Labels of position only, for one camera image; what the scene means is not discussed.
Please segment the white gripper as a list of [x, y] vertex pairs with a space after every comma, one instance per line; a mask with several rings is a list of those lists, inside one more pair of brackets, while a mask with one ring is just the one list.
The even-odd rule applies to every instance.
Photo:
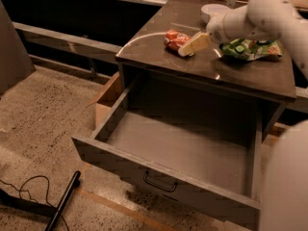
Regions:
[[232, 36], [234, 28], [234, 16], [231, 13], [214, 13], [210, 16], [206, 26], [207, 33], [199, 32], [195, 34], [178, 49], [178, 54], [181, 57], [191, 56], [207, 48], [211, 41], [216, 44], [230, 42], [234, 39]]

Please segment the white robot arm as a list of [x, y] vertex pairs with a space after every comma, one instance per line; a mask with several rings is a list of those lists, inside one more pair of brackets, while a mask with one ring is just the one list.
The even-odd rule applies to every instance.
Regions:
[[[308, 23], [290, 0], [249, 0], [211, 17], [206, 31], [179, 49], [191, 55], [212, 41], [278, 39], [308, 77]], [[274, 145], [265, 172], [258, 231], [308, 231], [308, 121], [286, 130]]]

